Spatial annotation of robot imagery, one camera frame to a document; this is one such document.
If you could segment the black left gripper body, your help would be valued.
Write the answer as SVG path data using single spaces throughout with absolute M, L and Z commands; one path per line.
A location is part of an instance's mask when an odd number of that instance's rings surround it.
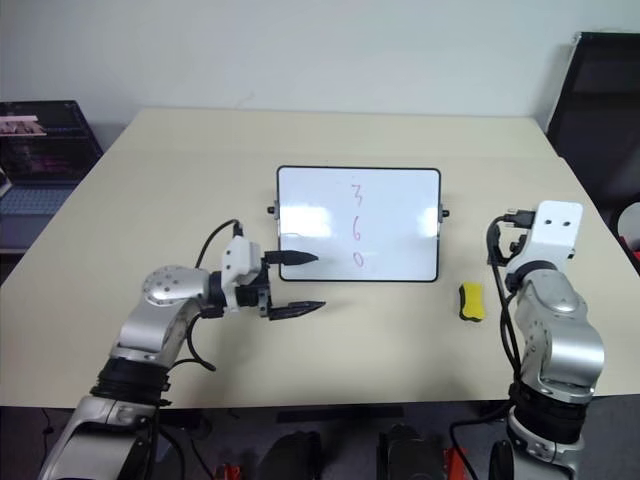
M 239 307 L 256 307 L 260 317 L 272 319 L 270 261 L 273 251 L 266 251 L 257 274 L 244 275 L 237 281 L 236 301 Z

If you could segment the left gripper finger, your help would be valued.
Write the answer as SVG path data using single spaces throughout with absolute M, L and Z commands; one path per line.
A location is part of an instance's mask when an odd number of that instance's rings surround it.
M 312 313 L 325 305 L 324 301 L 290 302 L 285 306 L 270 307 L 268 309 L 268 318 L 271 321 L 297 318 Z
M 268 265 L 298 266 L 319 259 L 318 256 L 297 250 L 275 250 L 264 253 L 264 262 Z

